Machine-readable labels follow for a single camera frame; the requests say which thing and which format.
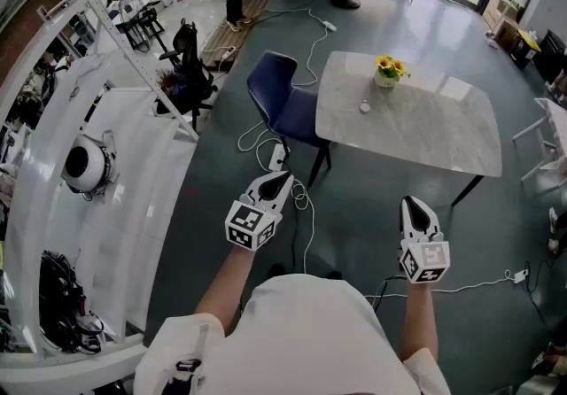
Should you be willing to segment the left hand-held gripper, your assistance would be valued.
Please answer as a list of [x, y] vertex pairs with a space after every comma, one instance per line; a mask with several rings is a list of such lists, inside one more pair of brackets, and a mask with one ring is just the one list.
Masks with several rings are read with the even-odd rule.
[[248, 251], [258, 251], [275, 235], [290, 196], [294, 176], [288, 171], [256, 178], [235, 200], [225, 219], [227, 240]]

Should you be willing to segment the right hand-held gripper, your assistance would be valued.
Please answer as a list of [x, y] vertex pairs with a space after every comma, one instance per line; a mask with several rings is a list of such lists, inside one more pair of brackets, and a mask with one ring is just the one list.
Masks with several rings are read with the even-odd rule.
[[400, 201], [400, 232], [408, 234], [400, 242], [400, 264], [407, 279], [438, 282], [450, 268], [450, 253], [437, 214], [419, 198], [405, 196]]

